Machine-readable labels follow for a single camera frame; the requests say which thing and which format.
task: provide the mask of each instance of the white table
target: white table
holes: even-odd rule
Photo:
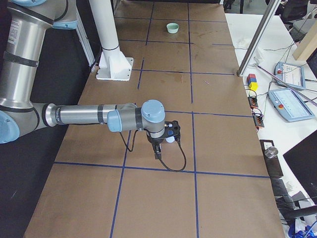
[[[230,35],[235,48],[248,47],[248,45],[245,46],[241,43],[251,41],[261,18],[262,15],[226,14]],[[259,48],[275,50],[288,47],[292,44],[292,42],[293,39],[289,35],[280,18],[278,16],[274,16],[266,31],[264,32],[263,38],[261,39],[259,44]],[[303,65],[306,63],[305,61],[296,61],[292,56],[292,53],[295,51],[296,47],[296,45],[292,46],[287,62],[293,63],[295,65]],[[278,51],[264,50],[264,61],[261,62],[260,65],[273,73],[277,62],[285,61],[287,53],[281,59],[285,51],[286,49]],[[240,65],[246,53],[246,50],[236,49],[235,53]],[[316,80],[308,65],[305,65],[304,69],[306,79]],[[258,68],[249,67],[243,77],[245,84],[247,84],[246,76],[249,73],[253,73],[256,75],[259,86],[257,89],[257,94],[266,93],[268,90],[268,84],[271,81],[271,77]],[[317,90],[317,83],[306,82],[306,87],[308,89]],[[270,90],[278,88],[281,87],[276,85],[275,83],[272,83]],[[316,92],[309,92],[305,90],[302,91],[302,93],[311,99],[317,97]],[[258,97],[259,108],[262,110],[263,113],[265,98],[266,95]],[[307,105],[313,111],[313,113],[317,115],[317,108],[310,103],[307,103]],[[293,195],[298,191],[302,191],[303,194],[308,196],[288,167],[287,163],[285,162],[283,154],[294,147],[296,144],[298,144],[300,141],[302,141],[304,138],[306,138],[308,135],[313,133],[315,130],[317,130],[317,118],[287,123],[273,107],[271,101],[267,99],[266,110],[264,114],[264,126],[265,128],[259,130],[258,137],[259,139],[274,141],[274,144],[279,151],[278,158],[284,174],[284,177],[282,179],[288,189],[289,194]]]

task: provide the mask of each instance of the black chair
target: black chair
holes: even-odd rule
[[[294,20],[302,19],[307,14],[307,6],[309,0],[288,0],[288,2],[282,6],[281,19],[284,24],[293,25]]]

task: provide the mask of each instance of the yellow block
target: yellow block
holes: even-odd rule
[[[249,88],[253,91],[256,91],[258,89],[258,83],[256,82],[249,83]]]

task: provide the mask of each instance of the blue tape line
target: blue tape line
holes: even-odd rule
[[[241,118],[252,118],[252,116],[245,115],[230,115],[230,114],[217,114],[217,113],[198,113],[198,112],[182,112],[182,111],[167,111],[166,113],[186,113],[186,114],[197,114],[197,115],[213,115],[213,116],[223,116],[223,117],[241,117]]]
[[[146,40],[128,40],[128,39],[119,39],[119,41],[138,41],[138,42],[146,42]],[[154,43],[175,43],[175,44],[192,44],[189,42],[177,42],[177,41],[147,41]]]
[[[182,71],[168,71],[168,70],[155,70],[155,69],[142,69],[142,71],[163,72],[163,73],[189,73],[189,72],[182,72]]]
[[[193,103],[194,93],[193,93],[193,78],[192,78],[192,52],[190,47],[189,3],[187,3],[187,17],[188,17],[188,42],[189,42],[190,96],[191,96],[191,103]]]
[[[129,131],[129,135],[128,135],[128,139],[127,139],[127,146],[129,146],[130,135],[131,135],[131,131]],[[113,219],[112,219],[112,225],[111,225],[111,231],[110,231],[110,238],[112,238],[112,235],[113,235],[114,223],[115,223],[115,218],[116,218],[117,210],[118,210],[118,204],[119,204],[119,198],[120,198],[120,192],[121,192],[121,186],[122,186],[123,174],[124,174],[124,167],[125,167],[125,162],[127,159],[127,152],[128,152],[128,149],[125,148],[125,154],[124,154],[124,160],[123,160],[123,165],[122,165],[119,189],[118,189],[117,199],[115,201],[115,207],[114,207],[114,213],[113,213]]]
[[[216,43],[212,43],[212,45],[215,45],[215,46],[233,46],[233,44],[216,44]]]
[[[194,113],[194,114],[198,114],[198,115],[214,115],[214,116],[223,116],[223,117],[252,118],[252,116],[230,115],[230,114],[217,114],[217,113]]]
[[[218,22],[218,23],[227,23],[226,21],[207,21],[207,20],[190,20],[190,21],[197,21],[197,22]]]
[[[165,110],[166,113],[186,113],[186,114],[191,114],[191,112],[181,112],[181,111],[167,111]]]
[[[160,18],[152,18],[152,20],[164,20],[164,21],[188,21],[181,19],[160,19]]]
[[[234,176],[234,177],[269,179],[269,176],[264,176],[264,175],[227,174],[227,173],[202,172],[202,171],[197,171],[196,174],[199,174],[199,175],[221,175],[221,176]]]
[[[122,18],[122,19],[143,19],[143,20],[166,20],[166,21],[188,21],[183,19],[160,19],[160,18],[150,18],[146,17],[123,17],[123,16],[115,16],[114,18]],[[220,23],[227,23],[226,21],[208,21],[208,20],[189,20],[189,21],[198,21],[198,22],[220,22]]]
[[[218,74],[218,75],[234,75],[234,73],[210,73],[210,72],[206,72],[206,73],[201,73],[201,72],[192,72],[194,74]]]
[[[106,167],[106,168],[109,167],[109,168],[118,168],[118,169],[122,169],[123,168],[123,166],[116,166],[116,165],[86,164],[86,163],[59,162],[59,161],[54,162],[54,164],[77,165],[77,166],[92,166],[92,167]],[[125,169],[131,169],[131,170],[149,170],[149,171],[170,172],[170,171],[165,170],[165,169],[156,169],[156,168],[128,167],[128,166],[125,166],[124,168]],[[262,176],[262,175],[227,174],[227,173],[203,172],[203,171],[196,171],[195,172],[195,171],[189,171],[189,170],[180,171],[179,173],[269,179],[269,176]]]
[[[144,64],[144,58],[142,59],[142,64],[141,64],[141,72],[140,72],[140,76],[139,76],[138,90],[139,90],[139,88],[140,88],[140,83],[141,83],[141,76],[142,76],[143,64]]]
[[[146,18],[146,17],[124,17],[124,16],[115,16],[114,18],[119,18],[119,19],[143,19],[143,20],[150,20],[150,18]]]
[[[197,238],[199,238],[199,214],[198,214],[197,174],[194,174],[194,178],[195,178],[196,234],[197,234]]]
[[[194,122],[194,112],[192,114],[192,127],[193,127],[193,151],[194,151],[194,172],[197,171],[196,168],[196,143],[195,143],[195,122]]]
[[[154,69],[143,69],[142,71],[152,71],[152,72],[164,72],[164,73],[191,73],[191,74],[215,74],[215,75],[234,75],[234,73],[200,73],[200,72],[184,72],[184,71],[169,71],[169,70],[154,70]]]
[[[152,12],[151,12],[150,23],[149,23],[149,28],[148,28],[147,41],[145,42],[145,45],[148,44],[148,40],[149,40],[150,26],[151,26],[152,15],[153,15],[153,10],[154,10],[154,3],[155,3],[155,1],[154,1],[153,4],[152,4]]]

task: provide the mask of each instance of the small white object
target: small white object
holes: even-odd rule
[[[171,34],[177,33],[179,25],[177,23],[169,23],[166,25],[167,31]]]
[[[168,137],[165,139],[168,143],[173,143],[175,141],[174,136]]]

